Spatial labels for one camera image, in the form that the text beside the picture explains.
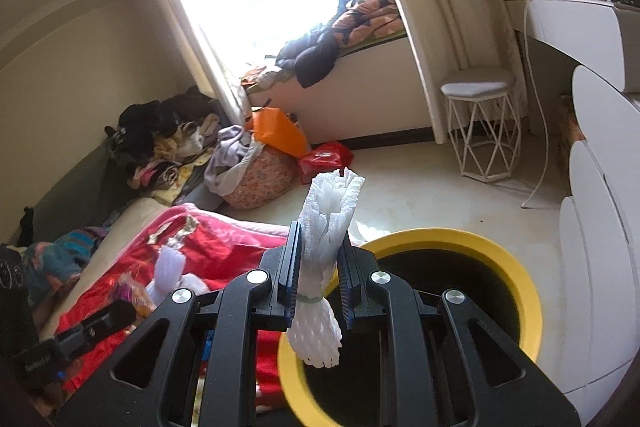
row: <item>power cord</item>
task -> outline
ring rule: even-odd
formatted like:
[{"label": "power cord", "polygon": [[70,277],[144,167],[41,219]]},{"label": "power cord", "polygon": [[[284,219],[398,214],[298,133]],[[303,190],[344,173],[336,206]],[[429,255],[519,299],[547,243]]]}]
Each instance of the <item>power cord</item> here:
[{"label": "power cord", "polygon": [[531,59],[529,58],[529,36],[527,35],[527,15],[529,14],[529,6],[530,2],[526,2],[524,7],[524,14],[522,16],[522,31],[524,33],[524,55],[527,61],[527,69],[529,70],[529,78],[531,79],[531,87],[533,88],[533,94],[536,96],[536,102],[538,103],[538,109],[540,110],[540,117],[542,118],[542,127],[545,130],[545,166],[542,169],[542,175],[540,176],[540,181],[538,181],[538,185],[533,191],[530,193],[529,197],[521,204],[521,208],[525,210],[532,208],[528,206],[527,203],[531,200],[531,198],[535,195],[535,193],[542,185],[543,180],[546,175],[546,168],[549,165],[549,129],[546,126],[546,118],[545,112],[542,110],[542,103],[540,102],[540,96],[538,95],[538,88],[536,87],[536,81],[533,77],[533,68],[531,67]]}]

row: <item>plastic bag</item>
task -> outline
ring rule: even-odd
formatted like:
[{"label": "plastic bag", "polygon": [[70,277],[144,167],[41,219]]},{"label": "plastic bag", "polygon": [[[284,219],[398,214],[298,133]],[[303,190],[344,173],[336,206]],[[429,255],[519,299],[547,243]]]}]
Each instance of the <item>plastic bag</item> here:
[{"label": "plastic bag", "polygon": [[313,149],[309,154],[300,158],[302,182],[311,183],[316,174],[344,169],[351,165],[353,153],[340,142],[329,142]]},{"label": "plastic bag", "polygon": [[296,314],[287,338],[297,356],[314,367],[337,365],[342,334],[323,298],[338,248],[351,222],[364,178],[349,169],[318,174],[300,212],[303,252]]},{"label": "plastic bag", "polygon": [[309,152],[309,143],[296,124],[281,109],[263,107],[253,115],[254,137],[259,142],[302,158]]},{"label": "plastic bag", "polygon": [[156,309],[156,304],[146,291],[145,285],[133,279],[128,272],[123,273],[113,285],[109,300],[116,299],[127,301],[136,309],[135,325],[139,325]]}]

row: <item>floor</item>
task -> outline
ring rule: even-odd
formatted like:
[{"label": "floor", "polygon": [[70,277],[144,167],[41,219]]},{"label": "floor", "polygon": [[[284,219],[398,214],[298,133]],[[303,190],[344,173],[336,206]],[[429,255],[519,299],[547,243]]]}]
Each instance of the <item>floor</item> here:
[{"label": "floor", "polygon": [[[564,338],[564,288],[558,217],[568,188],[552,157],[545,181],[523,210],[542,172],[545,146],[525,136],[520,165],[512,179],[486,185],[463,178],[449,144],[433,142],[354,152],[351,169],[366,178],[350,226],[352,237],[421,227],[449,227],[478,233],[510,251],[529,271],[543,307],[543,342],[538,365],[554,379]],[[218,212],[237,219],[288,225],[297,219],[308,186],[298,186],[255,210]]]}]

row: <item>cushioned stool top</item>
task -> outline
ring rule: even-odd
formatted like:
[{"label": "cushioned stool top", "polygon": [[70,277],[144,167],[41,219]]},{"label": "cushioned stool top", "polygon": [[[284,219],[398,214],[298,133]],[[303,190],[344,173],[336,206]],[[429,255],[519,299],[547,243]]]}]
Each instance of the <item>cushioned stool top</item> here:
[{"label": "cushioned stool top", "polygon": [[474,99],[504,94],[514,83],[511,71],[500,68],[470,68],[451,73],[447,77],[447,83],[440,89],[445,96]]}]

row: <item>white cabinet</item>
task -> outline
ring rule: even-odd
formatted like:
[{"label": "white cabinet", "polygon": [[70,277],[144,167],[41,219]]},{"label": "white cabinet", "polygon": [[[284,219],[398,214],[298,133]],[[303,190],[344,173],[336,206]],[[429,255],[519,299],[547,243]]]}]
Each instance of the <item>white cabinet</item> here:
[{"label": "white cabinet", "polygon": [[629,362],[638,349],[635,266],[618,211],[588,140],[574,143],[569,174],[591,280],[587,381],[594,381]]},{"label": "white cabinet", "polygon": [[573,92],[578,124],[602,166],[629,243],[640,246],[640,107],[584,66],[575,70]]},{"label": "white cabinet", "polygon": [[563,393],[585,386],[591,346],[591,290],[582,224],[574,198],[564,198],[560,207],[560,245],[564,267],[564,345],[561,367],[554,384]]},{"label": "white cabinet", "polygon": [[627,363],[606,377],[590,383],[582,395],[580,420],[586,425],[602,409],[616,388],[620,385],[631,363]]},{"label": "white cabinet", "polygon": [[581,387],[580,389],[576,389],[575,391],[571,391],[570,393],[565,394],[565,396],[575,407],[575,410],[577,410],[578,416],[580,417],[580,423],[582,423],[582,425],[587,425],[588,422],[588,420],[586,419],[586,411],[584,408],[584,396],[586,394],[586,390],[586,387]]}]

